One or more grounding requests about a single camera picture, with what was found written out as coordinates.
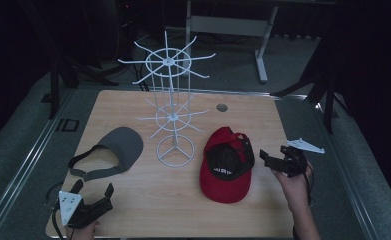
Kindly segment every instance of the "stand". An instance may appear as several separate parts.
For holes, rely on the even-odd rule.
[[[154,91],[154,102],[146,101],[155,107],[155,117],[137,118],[139,120],[155,120],[159,129],[149,138],[155,137],[161,130],[171,132],[172,135],[164,137],[157,146],[157,157],[166,166],[182,167],[188,164],[194,156],[194,144],[186,136],[178,133],[178,131],[191,127],[197,131],[202,131],[191,125],[191,118],[193,115],[203,114],[208,110],[202,112],[191,112],[190,105],[194,95],[191,93],[191,74],[195,74],[201,78],[208,78],[198,74],[190,67],[193,60],[202,60],[212,58],[215,54],[206,57],[191,58],[185,51],[192,45],[196,38],[193,39],[183,49],[168,47],[167,32],[164,33],[165,48],[157,51],[151,51],[145,47],[140,46],[137,42],[135,45],[150,54],[145,61],[122,61],[125,64],[143,63],[149,71],[145,77],[133,84],[140,84],[145,79],[151,77]],[[180,89],[180,76],[187,74],[185,79],[188,81],[187,92],[184,93]],[[183,156],[183,162],[170,162],[167,157],[177,152]]]

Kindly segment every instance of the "dark background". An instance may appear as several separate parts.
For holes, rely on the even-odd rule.
[[[140,27],[162,41],[165,25],[185,25],[185,1],[38,1],[62,52],[83,64],[131,56],[129,43]],[[391,186],[391,1],[340,1],[344,7],[286,4],[276,16],[275,37],[323,37],[303,78],[337,76],[336,89],[361,128]],[[194,12],[211,13],[211,3]],[[265,18],[264,8],[229,4],[217,15]],[[129,28],[121,29],[123,23]],[[111,44],[106,39],[115,39]],[[0,1],[0,129],[33,84],[49,71],[46,46],[19,1]]]

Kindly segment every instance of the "gray visor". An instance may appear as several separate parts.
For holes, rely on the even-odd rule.
[[[118,166],[93,170],[87,173],[73,168],[78,161],[89,156],[96,149],[111,150],[118,158]],[[129,170],[141,155],[142,150],[143,141],[141,136],[133,129],[119,127],[105,135],[89,151],[73,157],[68,163],[68,168],[72,175],[82,177],[85,182],[97,178],[109,177]]]

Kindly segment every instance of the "cap brim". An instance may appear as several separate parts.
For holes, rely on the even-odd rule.
[[[199,176],[205,196],[219,203],[235,203],[247,195],[251,184],[251,169],[234,180],[221,180],[211,173],[207,161],[204,157]]]

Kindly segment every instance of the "human hand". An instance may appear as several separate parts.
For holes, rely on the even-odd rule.
[[[310,179],[313,167],[310,162],[307,162],[309,167],[306,170],[306,176]],[[288,207],[291,212],[297,210],[303,210],[308,208],[308,193],[307,193],[307,182],[303,174],[299,174],[292,178],[288,178],[281,172],[272,170],[280,185],[282,185],[283,193],[285,194],[286,200],[288,201]]]
[[[93,240],[95,239],[95,227],[100,223],[93,221],[82,229],[66,228],[67,239],[71,240]]]

